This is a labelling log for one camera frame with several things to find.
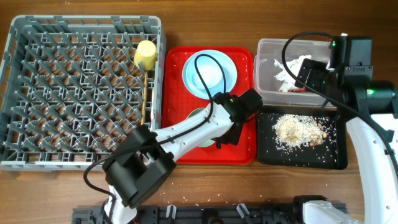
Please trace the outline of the red snack wrapper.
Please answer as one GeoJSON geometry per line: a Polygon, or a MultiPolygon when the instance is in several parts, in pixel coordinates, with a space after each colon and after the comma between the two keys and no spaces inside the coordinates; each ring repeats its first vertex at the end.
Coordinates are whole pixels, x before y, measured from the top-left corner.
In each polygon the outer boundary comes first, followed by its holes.
{"type": "Polygon", "coordinates": [[[288,92],[292,92],[292,93],[305,93],[307,92],[305,88],[296,88],[296,89],[292,89],[292,90],[288,90],[288,92]]]}

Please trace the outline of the white napkin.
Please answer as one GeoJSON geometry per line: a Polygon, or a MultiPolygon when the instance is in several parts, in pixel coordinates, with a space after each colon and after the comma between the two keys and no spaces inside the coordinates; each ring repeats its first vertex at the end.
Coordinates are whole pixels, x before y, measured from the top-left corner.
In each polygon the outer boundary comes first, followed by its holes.
{"type": "MultiPolygon", "coordinates": [[[[311,59],[311,55],[301,55],[298,59],[291,60],[289,62],[286,62],[289,70],[297,76],[300,68],[302,66],[303,60],[304,59],[311,59]]],[[[295,79],[292,78],[289,73],[286,71],[284,68],[283,63],[279,62],[278,60],[274,60],[274,65],[278,68],[281,68],[282,71],[279,72],[277,75],[274,75],[274,78],[277,81],[281,81],[282,85],[279,87],[279,91],[281,92],[288,92],[288,90],[296,89],[299,88],[295,86],[295,79]]]]}

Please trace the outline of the food scraps and rice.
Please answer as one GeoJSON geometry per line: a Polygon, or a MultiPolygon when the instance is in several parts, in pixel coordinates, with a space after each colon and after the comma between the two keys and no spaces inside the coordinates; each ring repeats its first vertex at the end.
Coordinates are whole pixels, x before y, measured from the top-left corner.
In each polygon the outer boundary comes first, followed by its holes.
{"type": "Polygon", "coordinates": [[[272,114],[265,158],[309,167],[336,161],[336,123],[327,116],[272,114]]]}

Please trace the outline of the white bowl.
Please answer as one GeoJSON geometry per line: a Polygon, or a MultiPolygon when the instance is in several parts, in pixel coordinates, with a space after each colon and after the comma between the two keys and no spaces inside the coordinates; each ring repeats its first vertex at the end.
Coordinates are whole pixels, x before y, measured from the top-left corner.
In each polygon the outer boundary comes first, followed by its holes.
{"type": "MultiPolygon", "coordinates": [[[[197,69],[200,72],[200,75],[205,82],[208,89],[215,87],[222,79],[222,71],[218,64],[209,57],[200,57],[197,59],[197,69]]],[[[195,61],[190,62],[188,68],[190,70],[190,81],[191,83],[198,89],[204,89],[204,85],[202,84],[200,77],[197,74],[197,70],[195,66],[195,61]]]]}

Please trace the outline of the white plastic fork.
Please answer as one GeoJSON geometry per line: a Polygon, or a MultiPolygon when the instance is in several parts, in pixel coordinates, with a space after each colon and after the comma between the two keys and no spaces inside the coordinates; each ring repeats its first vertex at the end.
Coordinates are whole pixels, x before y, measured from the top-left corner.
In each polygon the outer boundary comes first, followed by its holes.
{"type": "Polygon", "coordinates": [[[156,126],[156,94],[155,89],[151,89],[151,108],[150,108],[150,130],[153,131],[156,126]]]}

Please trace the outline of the wooden chopstick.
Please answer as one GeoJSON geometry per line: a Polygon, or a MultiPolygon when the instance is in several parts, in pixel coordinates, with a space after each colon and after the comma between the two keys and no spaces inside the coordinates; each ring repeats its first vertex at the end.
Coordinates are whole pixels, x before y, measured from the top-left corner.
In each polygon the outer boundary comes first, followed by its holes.
{"type": "Polygon", "coordinates": [[[148,77],[148,71],[146,70],[144,74],[144,89],[143,89],[143,97],[142,97],[142,118],[141,118],[141,126],[145,124],[145,119],[146,119],[146,103],[147,103],[147,77],[148,77]]]}

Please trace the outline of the yellow cup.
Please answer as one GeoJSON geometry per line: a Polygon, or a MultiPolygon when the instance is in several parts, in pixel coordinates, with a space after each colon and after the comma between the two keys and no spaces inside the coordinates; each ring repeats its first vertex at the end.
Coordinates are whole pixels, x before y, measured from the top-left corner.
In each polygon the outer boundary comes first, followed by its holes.
{"type": "Polygon", "coordinates": [[[144,70],[152,70],[155,68],[155,62],[157,59],[157,48],[156,45],[149,41],[141,41],[134,54],[134,64],[138,67],[141,62],[144,70]]]}

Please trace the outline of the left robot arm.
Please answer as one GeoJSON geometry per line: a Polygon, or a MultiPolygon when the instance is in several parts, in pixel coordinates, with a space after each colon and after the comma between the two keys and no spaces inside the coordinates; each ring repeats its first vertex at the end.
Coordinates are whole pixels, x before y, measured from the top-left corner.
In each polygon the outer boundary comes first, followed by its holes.
{"type": "Polygon", "coordinates": [[[217,93],[198,114],[167,128],[136,128],[104,161],[111,196],[104,206],[110,223],[129,223],[136,208],[159,190],[183,155],[211,139],[217,148],[238,145],[243,126],[263,106],[254,89],[217,93]]]}

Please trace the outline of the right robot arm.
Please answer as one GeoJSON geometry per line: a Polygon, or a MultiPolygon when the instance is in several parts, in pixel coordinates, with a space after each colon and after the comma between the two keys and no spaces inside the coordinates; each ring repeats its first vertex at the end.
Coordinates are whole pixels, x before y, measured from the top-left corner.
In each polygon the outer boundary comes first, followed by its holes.
{"type": "Polygon", "coordinates": [[[365,223],[397,223],[397,88],[389,80],[373,80],[369,37],[328,38],[328,63],[306,59],[292,78],[346,118],[361,176],[365,223]]]}

